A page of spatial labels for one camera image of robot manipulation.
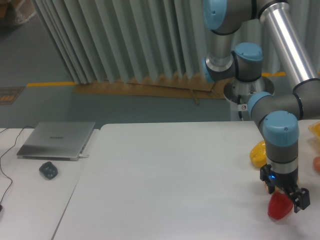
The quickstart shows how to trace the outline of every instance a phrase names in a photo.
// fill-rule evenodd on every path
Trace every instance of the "laptop lid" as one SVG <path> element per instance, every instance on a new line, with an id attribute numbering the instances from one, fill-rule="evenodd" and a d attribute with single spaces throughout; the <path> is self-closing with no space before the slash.
<path id="1" fill-rule="evenodd" d="M 17 156 L 35 159 L 77 159 L 95 122 L 39 122 Z"/>

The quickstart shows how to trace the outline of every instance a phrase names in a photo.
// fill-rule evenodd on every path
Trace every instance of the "red object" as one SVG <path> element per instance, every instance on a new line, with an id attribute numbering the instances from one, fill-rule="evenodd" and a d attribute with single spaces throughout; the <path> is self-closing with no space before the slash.
<path id="1" fill-rule="evenodd" d="M 316 172 L 320 174 L 320 156 L 316 156 L 313 159 L 312 165 L 313 165 L 314 170 L 316 170 Z"/>
<path id="2" fill-rule="evenodd" d="M 276 191 L 270 198 L 268 215 L 273 219 L 280 220 L 290 213 L 293 206 L 294 204 L 287 195 Z"/>

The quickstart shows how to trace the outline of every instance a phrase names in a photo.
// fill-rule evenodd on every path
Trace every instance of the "laptop logo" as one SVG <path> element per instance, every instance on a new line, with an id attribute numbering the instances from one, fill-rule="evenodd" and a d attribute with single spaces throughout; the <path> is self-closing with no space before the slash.
<path id="1" fill-rule="evenodd" d="M 64 139 L 63 136 L 51 136 L 50 139 Z"/>

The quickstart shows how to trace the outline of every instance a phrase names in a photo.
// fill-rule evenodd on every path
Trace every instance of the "black cable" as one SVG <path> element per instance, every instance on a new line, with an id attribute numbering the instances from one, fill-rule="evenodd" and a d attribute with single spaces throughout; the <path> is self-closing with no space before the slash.
<path id="1" fill-rule="evenodd" d="M 236 101 L 237 106 L 239 106 L 240 100 L 241 100 L 241 95 L 238 95 L 238 98 L 237 98 L 237 101 Z M 239 114 L 239 118 L 243 121 L 244 119 L 242 117 L 242 112 L 238 110 L 238 114 Z"/>
<path id="2" fill-rule="evenodd" d="M 1 134 L 2 132 L 4 132 L 5 130 L 10 129 L 10 128 L 11 128 L 11 127 L 6 128 L 6 129 L 0 131 L 0 134 Z M 15 145 L 17 144 L 18 137 L 20 136 L 20 134 L 22 133 L 22 131 L 23 131 L 24 129 L 26 129 L 26 128 L 34 129 L 34 127 L 32 127 L 32 126 L 25 126 L 24 128 L 22 128 L 22 130 L 20 131 L 19 135 L 18 135 L 18 136 L 16 137 L 16 139 L 15 139 L 14 145 L 13 145 L 12 147 L 10 147 L 4 154 L 2 154 L 2 156 L 0 156 L 0 170 L 1 170 L 2 174 L 5 175 L 5 177 L 6 177 L 7 179 L 10 179 L 10 181 L 11 181 L 10 185 L 7 187 L 7 189 L 5 190 L 3 196 L 2 196 L 2 198 L 1 198 L 1 200 L 0 200 L 0 210 L 2 209 L 1 203 L 2 203 L 2 201 L 3 201 L 3 199 L 4 199 L 5 195 L 6 195 L 7 191 L 9 190 L 9 188 L 10 188 L 11 185 L 12 185 L 12 183 L 14 182 L 14 181 L 12 180 L 12 178 L 9 177 L 8 175 L 6 175 L 6 174 L 4 173 L 4 171 L 2 170 L 1 159 L 2 159 L 2 157 L 3 157 L 7 152 L 9 152 L 12 148 L 15 147 Z"/>

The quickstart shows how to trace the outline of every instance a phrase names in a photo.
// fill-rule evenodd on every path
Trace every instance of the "floor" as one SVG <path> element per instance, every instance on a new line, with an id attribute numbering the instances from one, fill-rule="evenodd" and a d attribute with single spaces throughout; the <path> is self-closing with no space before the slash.
<path id="1" fill-rule="evenodd" d="M 67 71 L 37 16 L 0 29 L 0 87 L 69 82 Z M 283 77 L 272 78 L 277 95 L 289 93 Z M 73 93 L 74 86 L 26 87 L 11 105 L 0 105 L 0 128 L 36 126 L 41 121 L 113 123 L 230 121 L 226 100 Z"/>

